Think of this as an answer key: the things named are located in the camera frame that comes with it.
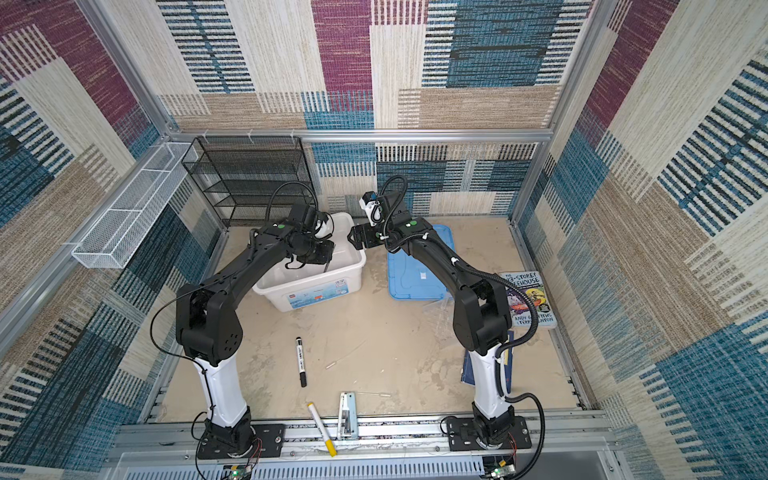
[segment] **yellow marker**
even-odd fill
[[[317,413],[315,404],[310,402],[306,404],[306,406],[309,407],[312,418],[315,419],[315,423],[317,424],[317,428],[320,430],[320,433],[323,434],[323,440],[326,443],[326,447],[328,447],[328,453],[330,453],[332,457],[335,457],[336,447],[334,447],[333,442],[331,442],[331,436],[328,435],[328,430],[326,430],[326,426],[323,425],[323,420],[320,419],[320,415]]]

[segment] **black marker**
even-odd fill
[[[301,348],[301,337],[296,337],[296,357],[299,359],[299,379],[301,386],[306,386],[306,370],[304,369],[304,350]]]

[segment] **black wire mesh shelf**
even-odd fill
[[[294,137],[198,137],[195,161],[183,163],[189,175],[227,227],[260,227],[272,192],[298,180],[314,190],[301,139]],[[312,203],[299,185],[275,197],[271,217],[284,217],[290,206]]]

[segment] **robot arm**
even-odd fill
[[[333,242],[326,214],[310,205],[293,205],[287,218],[267,224],[240,255],[200,285],[178,291],[176,341],[195,360],[203,383],[209,417],[205,438],[214,448],[236,458],[252,448],[250,410],[240,392],[235,353],[243,341],[237,306],[248,290],[274,265],[296,255],[304,263],[323,265],[331,260]]]
[[[388,183],[396,178],[407,188],[403,177],[393,177]],[[406,207],[401,207],[405,189],[398,194],[384,194],[384,189],[379,196],[374,192],[363,196],[360,206],[369,222],[355,226],[347,238],[358,250],[382,244],[393,253],[402,248],[424,263],[453,295],[453,331],[469,351],[475,374],[472,411],[478,443],[487,449],[499,448],[515,423],[511,406],[514,399],[508,398],[505,391],[501,354],[534,335],[538,327],[535,308],[532,303],[528,304],[531,309],[529,331],[508,343],[512,323],[505,287],[517,290],[516,287],[505,279],[469,266],[442,242],[429,222],[421,217],[413,218]],[[516,293],[523,296],[526,303],[530,302],[519,290]]]

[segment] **white wire mesh basket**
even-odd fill
[[[125,268],[179,184],[187,175],[182,158],[198,153],[188,143],[158,148],[104,212],[72,256],[86,268]]]

